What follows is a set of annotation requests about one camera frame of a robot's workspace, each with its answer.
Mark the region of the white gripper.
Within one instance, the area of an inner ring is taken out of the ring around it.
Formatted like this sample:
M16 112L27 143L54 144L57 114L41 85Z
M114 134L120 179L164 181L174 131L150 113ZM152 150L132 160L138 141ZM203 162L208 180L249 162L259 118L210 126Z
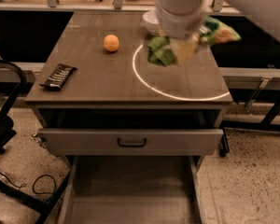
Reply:
M168 11L156 5L156 16L163 33L170 39L170 48L175 56L175 64L181 65L189 60L200 44L196 32L203 24L206 5L201 4L185 14Z

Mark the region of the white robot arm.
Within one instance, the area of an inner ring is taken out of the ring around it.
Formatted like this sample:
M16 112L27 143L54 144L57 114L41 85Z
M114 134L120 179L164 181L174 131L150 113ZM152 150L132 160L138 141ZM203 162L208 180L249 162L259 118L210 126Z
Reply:
M280 42L280 0L223 0ZM161 33L170 39L175 62L190 59L199 46L198 30L209 0L155 0Z

